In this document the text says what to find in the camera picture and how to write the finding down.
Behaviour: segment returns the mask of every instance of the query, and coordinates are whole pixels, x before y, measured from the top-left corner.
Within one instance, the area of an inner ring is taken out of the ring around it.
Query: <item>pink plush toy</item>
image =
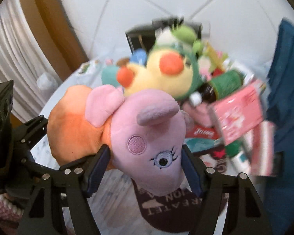
[[[189,115],[163,91],[147,89],[125,98],[111,85],[75,86],[52,110],[47,134],[60,165],[107,144],[114,167],[164,196],[181,185],[181,148],[192,126]]]

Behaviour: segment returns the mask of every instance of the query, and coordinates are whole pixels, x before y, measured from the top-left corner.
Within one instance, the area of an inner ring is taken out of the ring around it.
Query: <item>round table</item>
[[[73,73],[55,91],[42,109],[40,115],[44,115],[48,118],[53,107],[64,96],[67,88],[70,86],[87,85],[91,88],[95,88],[102,85],[101,71],[103,67],[100,65],[96,66],[97,68],[90,74],[80,75],[78,71]],[[53,169],[59,168],[56,160],[51,156],[47,136],[44,136],[31,152],[37,163]],[[227,160],[227,164],[228,168],[226,174],[236,176],[237,172],[233,169],[229,160]],[[250,179],[258,194],[263,199],[265,179],[253,176],[250,176]],[[132,181],[119,170],[110,170],[105,173],[98,192],[88,199],[88,202],[102,235],[171,234],[153,228],[143,219],[136,200]],[[214,233],[215,235],[222,234],[225,215],[226,208],[219,216]],[[73,228],[68,208],[64,209],[64,219],[66,225],[69,228]]]

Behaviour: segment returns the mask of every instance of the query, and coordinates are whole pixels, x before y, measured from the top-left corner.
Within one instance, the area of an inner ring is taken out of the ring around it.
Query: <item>pile of toys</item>
[[[266,85],[248,67],[184,24],[160,28],[148,53],[137,49],[118,64],[104,68],[103,84],[121,85],[125,96],[170,94],[196,122],[185,140],[192,152],[223,145],[237,172],[273,175],[274,124],[260,101]]]

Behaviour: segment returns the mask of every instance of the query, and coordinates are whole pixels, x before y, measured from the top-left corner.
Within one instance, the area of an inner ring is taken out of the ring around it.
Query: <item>plastic bottle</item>
[[[204,83],[189,96],[189,102],[193,107],[197,107],[203,101],[212,103],[222,99],[239,89],[243,84],[243,80],[244,78],[240,73],[230,70]]]
[[[231,164],[237,172],[244,172],[247,175],[250,174],[250,162],[245,155],[240,140],[236,140],[225,146],[225,153],[230,158]]]

